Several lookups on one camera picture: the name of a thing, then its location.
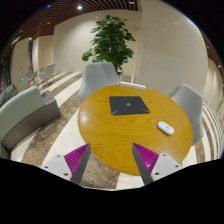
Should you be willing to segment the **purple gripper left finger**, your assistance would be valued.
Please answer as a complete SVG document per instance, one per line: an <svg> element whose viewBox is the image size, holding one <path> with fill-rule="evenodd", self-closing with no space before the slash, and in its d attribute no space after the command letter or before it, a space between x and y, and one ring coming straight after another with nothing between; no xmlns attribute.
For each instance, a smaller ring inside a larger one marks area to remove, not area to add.
<svg viewBox="0 0 224 224"><path fill-rule="evenodd" d="M42 169L79 185L90 154L90 144L85 144L66 155L55 155L42 166Z"/></svg>

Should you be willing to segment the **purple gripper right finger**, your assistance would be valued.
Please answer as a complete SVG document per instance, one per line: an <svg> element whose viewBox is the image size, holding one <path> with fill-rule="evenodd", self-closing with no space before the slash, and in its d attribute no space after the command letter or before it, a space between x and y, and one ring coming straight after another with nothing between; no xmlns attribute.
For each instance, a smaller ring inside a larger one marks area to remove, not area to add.
<svg viewBox="0 0 224 224"><path fill-rule="evenodd" d="M182 166L168 154L157 154L137 143L132 145L132 154L145 185L182 169Z"/></svg>

